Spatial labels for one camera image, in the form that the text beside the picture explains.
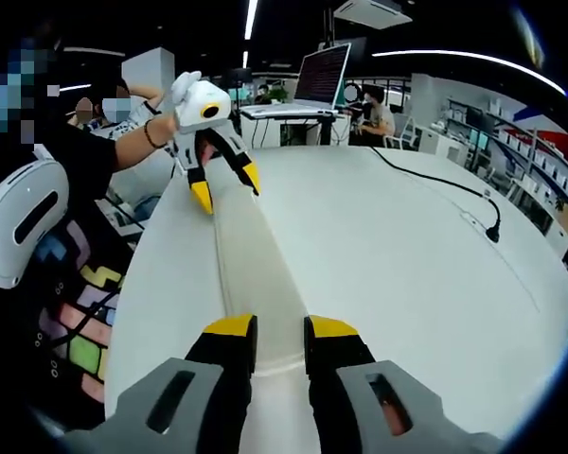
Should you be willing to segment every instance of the laptop screen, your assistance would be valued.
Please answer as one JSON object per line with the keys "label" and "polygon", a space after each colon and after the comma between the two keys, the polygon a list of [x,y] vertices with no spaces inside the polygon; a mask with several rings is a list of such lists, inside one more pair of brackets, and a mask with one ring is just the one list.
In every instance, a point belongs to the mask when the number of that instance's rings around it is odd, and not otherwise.
{"label": "laptop screen", "polygon": [[349,44],[331,47],[303,59],[294,102],[332,109],[341,88]]}

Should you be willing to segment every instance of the bracelet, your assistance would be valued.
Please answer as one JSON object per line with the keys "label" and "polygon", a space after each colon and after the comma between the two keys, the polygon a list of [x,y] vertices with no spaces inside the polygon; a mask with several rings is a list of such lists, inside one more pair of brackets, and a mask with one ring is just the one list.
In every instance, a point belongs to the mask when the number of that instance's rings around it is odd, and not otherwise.
{"label": "bracelet", "polygon": [[148,121],[145,122],[145,126],[143,127],[143,131],[145,132],[145,137],[148,139],[148,142],[150,142],[150,145],[156,149],[161,148],[161,147],[165,147],[166,143],[164,145],[156,145],[153,143],[153,141],[151,140],[150,137],[150,133],[148,132],[148,125],[150,124],[150,122],[153,120],[153,118],[149,119]]}

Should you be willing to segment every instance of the black shirt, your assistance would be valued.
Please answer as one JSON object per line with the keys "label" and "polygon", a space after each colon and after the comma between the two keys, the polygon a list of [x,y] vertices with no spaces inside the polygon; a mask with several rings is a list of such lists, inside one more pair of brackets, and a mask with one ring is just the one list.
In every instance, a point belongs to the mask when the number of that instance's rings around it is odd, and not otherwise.
{"label": "black shirt", "polygon": [[93,428],[104,420],[111,325],[133,255],[95,204],[116,167],[115,142],[62,125],[44,145],[67,173],[68,210],[19,286],[0,289],[0,390],[66,429]]}

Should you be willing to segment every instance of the laptop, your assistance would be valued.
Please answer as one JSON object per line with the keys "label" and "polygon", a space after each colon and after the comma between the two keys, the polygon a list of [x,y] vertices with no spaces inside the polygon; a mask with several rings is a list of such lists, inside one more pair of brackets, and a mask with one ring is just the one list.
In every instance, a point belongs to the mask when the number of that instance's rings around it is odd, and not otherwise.
{"label": "laptop", "polygon": [[293,103],[246,106],[243,114],[253,119],[289,115],[335,113],[349,58],[350,44],[337,45],[309,54],[303,59]]}

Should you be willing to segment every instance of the white robot component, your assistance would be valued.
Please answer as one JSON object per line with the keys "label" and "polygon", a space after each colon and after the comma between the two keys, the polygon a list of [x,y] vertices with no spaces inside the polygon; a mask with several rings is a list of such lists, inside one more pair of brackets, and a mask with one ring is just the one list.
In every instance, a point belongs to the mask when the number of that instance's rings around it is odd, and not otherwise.
{"label": "white robot component", "polygon": [[65,214],[68,198],[67,175],[53,159],[20,167],[0,183],[0,288],[19,284],[36,246]]}
{"label": "white robot component", "polygon": [[[173,84],[176,99],[178,79]],[[209,215],[213,213],[210,188],[204,175],[202,157],[196,147],[196,132],[205,131],[213,146],[223,155],[240,181],[253,188],[258,196],[257,167],[248,156],[248,149],[229,120],[231,98],[229,94],[207,80],[194,82],[185,91],[184,102],[175,109],[179,132],[174,141],[179,149],[178,159],[187,168],[189,188]]]}

